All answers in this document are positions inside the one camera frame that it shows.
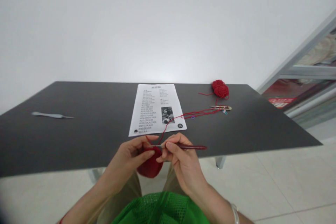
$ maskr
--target paper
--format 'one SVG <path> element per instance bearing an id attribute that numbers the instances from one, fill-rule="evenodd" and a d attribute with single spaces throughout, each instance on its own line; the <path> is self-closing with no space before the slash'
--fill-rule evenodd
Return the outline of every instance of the paper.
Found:
<path id="1" fill-rule="evenodd" d="M 187 129 L 183 118 L 173 119 L 183 114 L 174 84 L 139 84 L 136 93 L 129 137 Z"/>

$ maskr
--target right hand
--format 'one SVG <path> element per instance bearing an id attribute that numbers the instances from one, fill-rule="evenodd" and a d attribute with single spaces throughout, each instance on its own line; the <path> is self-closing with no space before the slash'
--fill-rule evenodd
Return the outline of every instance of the right hand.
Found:
<path id="1" fill-rule="evenodd" d="M 165 148 L 162 148 L 162 156 L 156 161 L 158 163 L 171 161 L 182 190 L 192 197 L 203 191 L 208 183 L 202 173 L 196 151 L 194 149 L 182 150 L 176 143 L 192 145 L 185 135 L 181 133 L 172 135 L 163 142 L 162 146 Z"/>

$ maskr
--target white wall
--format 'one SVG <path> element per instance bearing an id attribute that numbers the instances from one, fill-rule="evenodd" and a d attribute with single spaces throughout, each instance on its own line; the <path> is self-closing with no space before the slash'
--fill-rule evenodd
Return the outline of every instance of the white wall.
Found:
<path id="1" fill-rule="evenodd" d="M 257 88 L 336 0 L 0 0 L 0 114 L 56 80 Z"/>

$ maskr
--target table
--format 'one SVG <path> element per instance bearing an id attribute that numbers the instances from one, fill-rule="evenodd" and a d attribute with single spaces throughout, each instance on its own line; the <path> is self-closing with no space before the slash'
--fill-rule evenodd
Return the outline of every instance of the table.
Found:
<path id="1" fill-rule="evenodd" d="M 138 83 L 54 82 L 0 116 L 0 176 L 105 167 L 120 144 L 131 138 Z M 215 105 L 210 84 L 175 84 L 183 112 Z M 232 107 L 186 119 L 182 131 L 195 145 L 206 145 L 202 157 L 321 145 L 248 85 L 228 85 Z M 35 117 L 63 114 L 75 119 Z M 176 132 L 165 133 L 165 138 Z M 223 158 L 217 160 L 220 167 Z"/>

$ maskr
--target photo on paper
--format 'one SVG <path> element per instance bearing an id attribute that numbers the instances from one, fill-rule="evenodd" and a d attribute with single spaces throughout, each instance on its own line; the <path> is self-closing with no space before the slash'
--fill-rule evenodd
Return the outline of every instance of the photo on paper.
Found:
<path id="1" fill-rule="evenodd" d="M 162 107 L 161 108 L 162 115 L 162 124 L 175 123 L 173 109 L 171 107 Z"/>

